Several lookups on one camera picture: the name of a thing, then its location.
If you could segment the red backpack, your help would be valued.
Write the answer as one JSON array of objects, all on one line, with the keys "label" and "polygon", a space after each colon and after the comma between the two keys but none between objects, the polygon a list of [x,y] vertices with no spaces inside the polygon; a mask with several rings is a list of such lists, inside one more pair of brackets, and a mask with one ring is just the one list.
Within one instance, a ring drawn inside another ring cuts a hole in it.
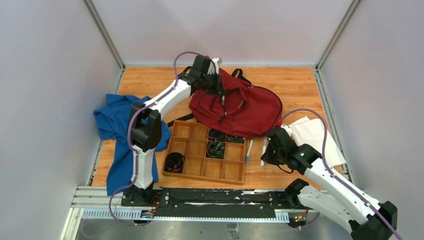
[{"label": "red backpack", "polygon": [[199,123],[227,135],[258,138],[282,123],[283,103],[271,90],[253,85],[243,75],[241,68],[232,73],[220,70],[225,91],[222,95],[196,91],[189,102],[191,113],[179,118],[187,121],[195,118]]}]

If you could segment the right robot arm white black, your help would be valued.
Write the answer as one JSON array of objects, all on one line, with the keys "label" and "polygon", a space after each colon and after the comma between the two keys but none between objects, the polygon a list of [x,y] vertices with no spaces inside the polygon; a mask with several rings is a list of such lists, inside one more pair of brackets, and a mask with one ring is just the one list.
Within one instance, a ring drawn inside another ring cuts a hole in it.
[{"label": "right robot arm white black", "polygon": [[343,227],[354,240],[388,240],[397,228],[398,209],[380,202],[335,171],[309,144],[298,146],[282,127],[270,130],[262,160],[286,165],[319,184],[323,193],[297,178],[286,189],[285,201],[292,209],[314,209]]}]

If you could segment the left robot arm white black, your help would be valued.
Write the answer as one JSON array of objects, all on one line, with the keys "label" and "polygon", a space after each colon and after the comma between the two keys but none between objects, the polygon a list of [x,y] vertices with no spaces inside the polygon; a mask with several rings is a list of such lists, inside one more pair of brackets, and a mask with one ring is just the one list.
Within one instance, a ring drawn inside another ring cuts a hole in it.
[{"label": "left robot arm white black", "polygon": [[162,139],[164,116],[178,103],[203,90],[212,95],[223,95],[220,65],[221,57],[211,58],[195,53],[188,72],[174,71],[172,83],[145,103],[134,103],[127,127],[127,143],[133,153],[133,173],[128,189],[140,206],[153,201],[154,178],[152,168],[155,149]]}]

